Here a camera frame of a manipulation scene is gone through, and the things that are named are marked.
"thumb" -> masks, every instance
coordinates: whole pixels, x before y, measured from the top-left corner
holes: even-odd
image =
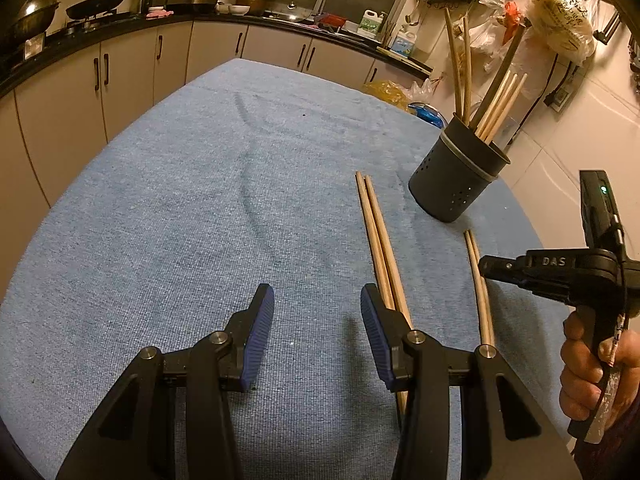
[[[598,355],[604,362],[609,360],[613,338],[605,339],[598,346]],[[623,330],[616,350],[616,363],[630,368],[640,367],[640,334],[635,330]]]

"blue gripper pad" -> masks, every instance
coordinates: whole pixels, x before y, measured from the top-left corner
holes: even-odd
[[[271,321],[273,320],[274,297],[273,288],[261,283],[254,294],[248,313],[254,316],[254,322],[244,346],[244,359],[240,383],[242,391],[247,391],[258,375],[264,348],[269,338]]]
[[[367,330],[373,360],[376,362],[378,377],[384,381],[386,389],[391,390],[394,386],[395,377],[391,365],[391,347],[386,339],[380,316],[378,315],[380,306],[385,308],[378,288],[372,283],[367,283],[362,287],[360,293],[360,312],[362,313],[364,327]]]

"person's hand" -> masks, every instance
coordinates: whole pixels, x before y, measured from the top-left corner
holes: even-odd
[[[602,368],[598,360],[582,341],[584,325],[576,312],[564,322],[566,341],[562,345],[560,357],[564,370],[560,375],[560,407],[573,420],[586,420],[600,399],[600,389],[595,383],[602,378]],[[598,354],[607,361],[613,338],[600,344]],[[616,350],[616,364],[625,365],[620,377],[616,400],[613,403],[606,429],[610,428],[636,399],[640,384],[640,334],[625,330]]]

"cabinet door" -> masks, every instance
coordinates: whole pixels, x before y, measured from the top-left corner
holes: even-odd
[[[27,152],[51,205],[106,145],[100,45],[65,57],[15,89]]]
[[[192,25],[193,22],[184,22],[158,27],[154,104],[184,85]]]
[[[302,72],[360,90],[371,65],[365,54],[314,38]]]
[[[373,81],[393,81],[398,83],[404,88],[411,88],[412,83],[415,81],[419,86],[422,86],[427,76],[416,77],[408,72],[405,72],[401,68],[397,68],[389,63],[380,61],[379,59],[373,62],[369,75],[365,82],[371,83]]]
[[[242,56],[246,25],[194,22],[187,63],[187,83],[212,68]]]
[[[0,99],[0,302],[29,240],[47,214],[24,149],[14,93]]]
[[[155,50],[155,28],[117,36],[100,44],[102,109],[108,140],[153,106]]]
[[[249,27],[242,59],[302,70],[311,38],[275,28]]]

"table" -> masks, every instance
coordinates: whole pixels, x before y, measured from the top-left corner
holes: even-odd
[[[540,246],[501,180],[451,224],[419,208],[407,181],[437,135],[372,96],[246,60],[140,117],[53,206],[0,308],[0,416],[27,458],[54,478],[139,348],[191,346],[268,282],[256,389],[230,396],[246,478],[390,478],[399,433],[360,317],[374,277],[354,172],[376,186],[415,326],[445,345],[479,343],[463,230],[484,254]],[[498,348],[564,431],[566,308],[489,289]]]

